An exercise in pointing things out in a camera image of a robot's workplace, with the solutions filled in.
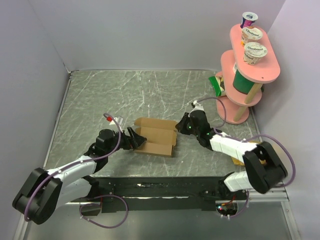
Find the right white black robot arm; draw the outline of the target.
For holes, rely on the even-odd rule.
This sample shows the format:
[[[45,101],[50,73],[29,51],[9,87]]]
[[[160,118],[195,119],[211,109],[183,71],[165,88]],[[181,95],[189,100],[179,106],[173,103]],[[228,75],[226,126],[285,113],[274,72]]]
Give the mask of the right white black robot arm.
[[[199,144],[239,160],[245,170],[227,174],[219,181],[218,193],[230,199],[240,190],[265,194],[288,176],[288,171],[269,142],[244,142],[232,139],[225,132],[210,126],[203,110],[186,112],[176,124],[177,131],[194,135]]]

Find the brown cardboard box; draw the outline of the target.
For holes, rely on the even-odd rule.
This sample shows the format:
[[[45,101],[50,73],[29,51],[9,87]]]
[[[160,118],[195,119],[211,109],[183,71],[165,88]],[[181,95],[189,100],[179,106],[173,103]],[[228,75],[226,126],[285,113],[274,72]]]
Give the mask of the brown cardboard box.
[[[147,139],[136,153],[172,157],[177,141],[175,120],[139,117],[134,125],[137,126],[135,132]]]

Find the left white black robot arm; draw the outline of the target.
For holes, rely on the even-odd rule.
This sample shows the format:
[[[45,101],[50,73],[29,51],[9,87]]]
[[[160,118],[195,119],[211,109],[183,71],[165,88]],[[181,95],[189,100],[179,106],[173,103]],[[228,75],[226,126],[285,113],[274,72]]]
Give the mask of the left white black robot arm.
[[[24,214],[26,221],[40,225],[68,202],[80,198],[94,201],[99,195],[99,182],[91,175],[108,163],[112,153],[136,150],[147,141],[131,127],[127,130],[128,135],[123,130],[103,129],[77,160],[54,169],[34,169],[13,199],[12,207]]]

